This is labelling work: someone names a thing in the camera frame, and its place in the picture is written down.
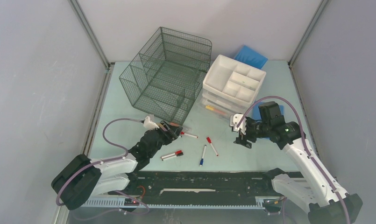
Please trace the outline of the orange cap clear highlighter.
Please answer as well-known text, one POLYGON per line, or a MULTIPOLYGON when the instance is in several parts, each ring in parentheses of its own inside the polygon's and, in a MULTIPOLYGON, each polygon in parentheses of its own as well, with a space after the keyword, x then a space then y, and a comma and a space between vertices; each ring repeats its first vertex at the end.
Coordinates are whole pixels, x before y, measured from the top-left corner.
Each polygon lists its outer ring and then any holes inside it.
POLYGON ((173 123, 173 122, 170 122, 170 125, 182 127, 184 132, 191 132, 192 131, 192 129, 188 126, 179 125, 179 124, 176 124, 176 123, 173 123))

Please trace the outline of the yellow highlighter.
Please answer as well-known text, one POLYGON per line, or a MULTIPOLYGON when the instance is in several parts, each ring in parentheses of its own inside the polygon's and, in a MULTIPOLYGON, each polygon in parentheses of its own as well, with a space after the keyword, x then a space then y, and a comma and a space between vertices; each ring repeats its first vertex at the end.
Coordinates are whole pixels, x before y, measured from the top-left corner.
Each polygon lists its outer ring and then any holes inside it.
POLYGON ((208 109, 208 110, 210 110, 210 111, 215 111, 215 108, 213 108, 210 105, 206 105, 205 108, 208 109))

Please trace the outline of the white plastic drawer organizer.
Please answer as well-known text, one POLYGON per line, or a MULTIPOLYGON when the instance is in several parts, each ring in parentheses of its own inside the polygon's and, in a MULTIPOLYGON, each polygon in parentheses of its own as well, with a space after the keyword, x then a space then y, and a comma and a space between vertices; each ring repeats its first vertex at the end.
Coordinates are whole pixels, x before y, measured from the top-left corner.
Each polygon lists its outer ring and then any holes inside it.
POLYGON ((226 116, 216 113, 225 118, 245 113, 254 103, 265 76, 263 70, 218 55, 203 80, 201 104, 226 112, 226 116))

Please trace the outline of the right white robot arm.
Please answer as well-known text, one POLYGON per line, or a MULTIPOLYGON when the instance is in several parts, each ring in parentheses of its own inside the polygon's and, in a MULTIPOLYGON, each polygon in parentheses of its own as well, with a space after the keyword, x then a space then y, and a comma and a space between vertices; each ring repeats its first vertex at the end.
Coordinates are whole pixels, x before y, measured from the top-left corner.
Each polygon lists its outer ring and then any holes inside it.
POLYGON ((283 170, 275 168, 266 173, 261 183, 267 195, 276 192, 287 197, 308 215, 312 224, 353 224, 363 206, 357 194, 348 193, 330 174, 313 151, 297 122, 286 122, 278 103, 260 104, 260 119, 245 114, 230 117, 234 143, 251 148, 257 139, 268 138, 277 144, 296 165, 309 188, 292 180, 283 170))

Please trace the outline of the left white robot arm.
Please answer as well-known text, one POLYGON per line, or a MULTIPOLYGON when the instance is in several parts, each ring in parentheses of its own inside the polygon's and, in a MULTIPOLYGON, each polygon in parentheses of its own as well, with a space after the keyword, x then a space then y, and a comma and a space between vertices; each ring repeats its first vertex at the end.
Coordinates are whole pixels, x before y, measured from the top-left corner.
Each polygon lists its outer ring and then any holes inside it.
POLYGON ((142 123, 147 131, 130 149, 106 140, 123 149, 120 155, 102 159, 77 155, 51 182, 58 206, 75 210, 92 196, 118 190, 133 194, 137 190, 137 181, 133 179, 135 173, 147 166, 162 146, 177 140, 183 131, 180 125, 164 120, 156 123, 150 116, 128 121, 142 123))

